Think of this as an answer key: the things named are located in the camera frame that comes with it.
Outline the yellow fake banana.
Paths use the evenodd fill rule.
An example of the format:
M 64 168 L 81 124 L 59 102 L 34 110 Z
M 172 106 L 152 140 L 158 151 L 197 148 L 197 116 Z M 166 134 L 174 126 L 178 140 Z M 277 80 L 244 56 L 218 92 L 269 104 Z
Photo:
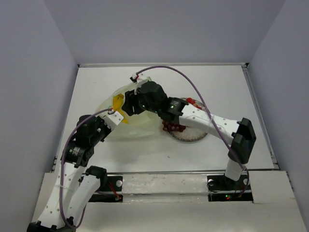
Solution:
M 122 106 L 124 104 L 124 95 L 118 94 L 113 97 L 112 99 L 112 108 L 114 111 L 118 111 L 124 119 L 122 120 L 122 123 L 128 124 L 128 120 L 126 118 L 125 112 L 122 110 Z

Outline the translucent yellowish plastic bag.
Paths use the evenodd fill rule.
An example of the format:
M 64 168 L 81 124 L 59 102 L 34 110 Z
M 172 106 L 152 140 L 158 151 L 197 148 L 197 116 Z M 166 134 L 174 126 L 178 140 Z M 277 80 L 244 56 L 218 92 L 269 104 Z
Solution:
M 104 100 L 96 109 L 96 111 L 101 111 L 106 108 L 112 108 L 112 99 L 118 94 L 123 94 L 127 91 L 134 90 L 134 83 L 125 85 L 117 89 L 110 97 Z M 128 116 L 126 114 L 128 124 L 120 123 L 110 134 L 111 140 L 116 139 L 135 139 L 142 138 L 150 135 L 154 135 L 158 131 L 158 126 L 160 123 L 160 118 L 151 112 L 142 112 L 139 115 Z

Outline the dark red fake grapes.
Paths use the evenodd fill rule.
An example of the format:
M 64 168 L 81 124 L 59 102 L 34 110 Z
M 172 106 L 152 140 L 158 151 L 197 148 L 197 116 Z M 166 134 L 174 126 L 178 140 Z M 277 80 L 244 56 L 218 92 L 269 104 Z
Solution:
M 179 131 L 183 132 L 186 129 L 186 126 L 174 124 L 168 121 L 162 121 L 164 131 Z

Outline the red orange fake fruit bunch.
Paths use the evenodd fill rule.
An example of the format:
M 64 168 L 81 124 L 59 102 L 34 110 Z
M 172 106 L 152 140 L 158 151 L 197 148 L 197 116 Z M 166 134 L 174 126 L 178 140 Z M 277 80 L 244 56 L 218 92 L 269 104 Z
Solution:
M 189 104 L 193 105 L 195 108 L 198 108 L 198 109 L 200 109 L 200 110 L 202 109 L 202 108 L 197 104 L 197 102 L 196 102 L 194 99 L 192 99 L 192 98 L 187 98 L 186 101 L 187 101 Z

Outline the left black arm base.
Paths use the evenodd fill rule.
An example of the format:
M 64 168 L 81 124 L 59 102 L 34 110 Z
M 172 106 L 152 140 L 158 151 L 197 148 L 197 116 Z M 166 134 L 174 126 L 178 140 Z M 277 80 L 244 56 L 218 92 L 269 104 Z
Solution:
M 123 177 L 121 175 L 109 175 L 104 186 L 92 195 L 90 203 L 121 203 L 123 201 L 122 194 Z

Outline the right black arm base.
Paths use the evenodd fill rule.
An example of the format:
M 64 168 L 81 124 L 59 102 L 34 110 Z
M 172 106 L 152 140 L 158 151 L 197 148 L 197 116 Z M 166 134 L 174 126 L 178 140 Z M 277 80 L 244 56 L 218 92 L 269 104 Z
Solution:
M 252 202 L 251 186 L 246 187 L 247 175 L 242 174 L 238 181 L 221 175 L 208 175 L 207 188 L 209 202 Z

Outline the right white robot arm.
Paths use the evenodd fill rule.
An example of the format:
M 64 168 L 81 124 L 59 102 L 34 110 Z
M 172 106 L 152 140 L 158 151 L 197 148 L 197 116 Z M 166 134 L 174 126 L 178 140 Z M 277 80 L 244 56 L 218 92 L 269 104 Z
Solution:
M 227 145 L 229 157 L 222 184 L 226 189 L 239 185 L 256 141 L 249 119 L 237 121 L 213 115 L 183 99 L 167 96 L 163 88 L 153 81 L 125 92 L 122 110 L 129 116 L 152 112 L 166 122 L 199 129 L 220 138 Z

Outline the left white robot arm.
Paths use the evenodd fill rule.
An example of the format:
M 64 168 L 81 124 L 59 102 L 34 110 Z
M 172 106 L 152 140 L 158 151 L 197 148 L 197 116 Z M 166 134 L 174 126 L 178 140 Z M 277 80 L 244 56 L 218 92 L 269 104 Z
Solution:
M 109 112 L 79 118 L 67 139 L 51 195 L 39 218 L 28 225 L 29 232 L 74 232 L 81 225 L 85 206 L 95 191 L 107 185 L 107 171 L 87 167 L 94 147 L 119 125 L 123 117 Z

